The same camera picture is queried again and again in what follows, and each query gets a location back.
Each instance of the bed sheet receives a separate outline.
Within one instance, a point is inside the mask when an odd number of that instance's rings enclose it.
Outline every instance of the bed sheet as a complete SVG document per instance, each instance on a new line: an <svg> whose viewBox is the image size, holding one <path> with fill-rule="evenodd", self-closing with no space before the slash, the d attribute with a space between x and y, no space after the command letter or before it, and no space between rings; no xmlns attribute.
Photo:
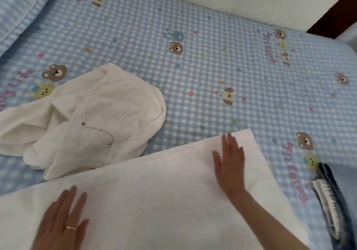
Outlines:
<svg viewBox="0 0 357 250"><path fill-rule="evenodd" d="M144 154L251 128L311 249L331 249L309 181L318 161L357 164L350 47L178 0L49 0L0 58L0 108L108 62L165 97L166 122ZM0 194L42 174L0 155Z"/></svg>

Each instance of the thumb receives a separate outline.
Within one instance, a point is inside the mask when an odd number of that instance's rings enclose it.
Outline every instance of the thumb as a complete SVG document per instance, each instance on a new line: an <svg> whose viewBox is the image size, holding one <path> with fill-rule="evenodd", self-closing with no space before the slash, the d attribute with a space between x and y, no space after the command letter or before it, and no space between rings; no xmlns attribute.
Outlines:
<svg viewBox="0 0 357 250"><path fill-rule="evenodd" d="M75 250L79 250L84 240L84 236L86 235L87 226L89 224L89 219L84 220L77 228L76 233L76 243Z"/></svg>
<svg viewBox="0 0 357 250"><path fill-rule="evenodd" d="M221 169L221 156L217 151L212 151L212 155L213 155L213 162L215 163L215 173L217 174L220 169Z"/></svg>

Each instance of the mattress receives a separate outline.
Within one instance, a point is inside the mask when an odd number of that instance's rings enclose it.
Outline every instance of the mattress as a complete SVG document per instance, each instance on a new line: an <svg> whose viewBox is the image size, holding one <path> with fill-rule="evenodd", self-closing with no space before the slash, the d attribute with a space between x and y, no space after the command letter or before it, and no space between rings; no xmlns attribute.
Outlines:
<svg viewBox="0 0 357 250"><path fill-rule="evenodd" d="M114 63L158 87L166 122L144 154L251 128L311 249L331 249L309 181L357 165L357 56L345 44L178 0L48 0L0 58L0 108ZM0 194L43 182L0 155Z"/></svg>

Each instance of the cartoon animal face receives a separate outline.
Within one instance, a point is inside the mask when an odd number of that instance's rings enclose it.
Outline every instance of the cartoon animal face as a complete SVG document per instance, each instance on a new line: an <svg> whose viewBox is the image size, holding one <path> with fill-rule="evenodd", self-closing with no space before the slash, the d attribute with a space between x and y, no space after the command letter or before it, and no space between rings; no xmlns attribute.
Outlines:
<svg viewBox="0 0 357 250"><path fill-rule="evenodd" d="M53 83L40 83L32 88L30 96L35 97L36 100L38 100L50 95L55 88L56 85Z"/></svg>
<svg viewBox="0 0 357 250"><path fill-rule="evenodd" d="M282 40L285 40L285 38L286 38L286 35L285 35L285 32L284 31L282 31L281 29L274 29L274 31L275 31L275 37L277 38L277 39L282 39Z"/></svg>
<svg viewBox="0 0 357 250"><path fill-rule="evenodd" d="M306 164L306 167L312 171L317 171L317 165L319 164L319 161L317 160L317 157L315 156L314 153L307 152L304 155L304 162Z"/></svg>
<svg viewBox="0 0 357 250"><path fill-rule="evenodd" d="M168 50L172 53L180 55L183 52L184 48L179 42L170 42L170 47L168 48Z"/></svg>
<svg viewBox="0 0 357 250"><path fill-rule="evenodd" d="M350 83L347 76L345 76L343 73L335 73L335 76L337 77L337 83L341 85L348 85Z"/></svg>
<svg viewBox="0 0 357 250"><path fill-rule="evenodd" d="M169 28L166 29L166 33L163 34L166 39L174 40L176 42L182 42L184 40L184 33L181 31L174 31Z"/></svg>
<svg viewBox="0 0 357 250"><path fill-rule="evenodd" d="M94 6L100 8L103 5L104 0L92 0L92 3Z"/></svg>
<svg viewBox="0 0 357 250"><path fill-rule="evenodd" d="M289 56L288 53L283 53L283 54L281 54L281 58L282 58L282 60L283 60L283 63L284 63L286 66L290 66L290 65L291 65L290 60L288 59L288 56Z"/></svg>
<svg viewBox="0 0 357 250"><path fill-rule="evenodd" d="M226 88L222 93L222 99L226 104L232 105L233 101L235 99L234 93L233 93L233 89L232 88Z"/></svg>
<svg viewBox="0 0 357 250"><path fill-rule="evenodd" d="M51 81L61 81L65 78L67 67L64 65L52 64L48 70L42 73L42 77Z"/></svg>
<svg viewBox="0 0 357 250"><path fill-rule="evenodd" d="M289 50L289 47L288 47L288 43L284 40L279 40L279 43L278 43L280 49L282 51L288 51Z"/></svg>
<svg viewBox="0 0 357 250"><path fill-rule="evenodd" d="M306 150L313 150L313 142L311 136L305 132L300 132L296 134L297 144L300 148Z"/></svg>

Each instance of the forearm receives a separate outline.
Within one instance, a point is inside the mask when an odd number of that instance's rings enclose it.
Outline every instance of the forearm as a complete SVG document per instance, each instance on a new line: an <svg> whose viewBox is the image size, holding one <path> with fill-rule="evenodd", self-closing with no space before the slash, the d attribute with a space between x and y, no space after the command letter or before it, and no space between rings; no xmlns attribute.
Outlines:
<svg viewBox="0 0 357 250"><path fill-rule="evenodd" d="M230 200L254 232L264 250L308 250L248 192L234 196Z"/></svg>

